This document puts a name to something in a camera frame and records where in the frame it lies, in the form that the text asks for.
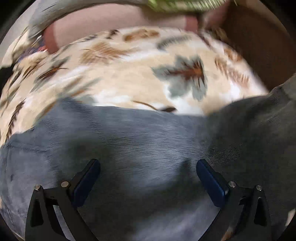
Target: green striped fabric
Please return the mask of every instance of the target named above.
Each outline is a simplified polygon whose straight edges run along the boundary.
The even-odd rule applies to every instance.
[[[215,9],[227,0],[148,0],[148,6],[157,12],[204,12]]]

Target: silver screw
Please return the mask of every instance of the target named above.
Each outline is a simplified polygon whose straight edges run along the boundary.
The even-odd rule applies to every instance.
[[[67,182],[67,181],[62,182],[62,184],[61,184],[62,188],[66,188],[67,186],[69,186],[69,182]]]
[[[35,186],[34,186],[34,190],[36,190],[36,191],[38,191],[39,189],[40,189],[40,185],[39,184],[36,184]]]
[[[257,185],[256,188],[257,188],[258,191],[262,191],[263,190],[263,187],[260,186],[260,185]]]
[[[235,188],[237,186],[237,184],[234,181],[228,182],[228,185],[232,188]]]

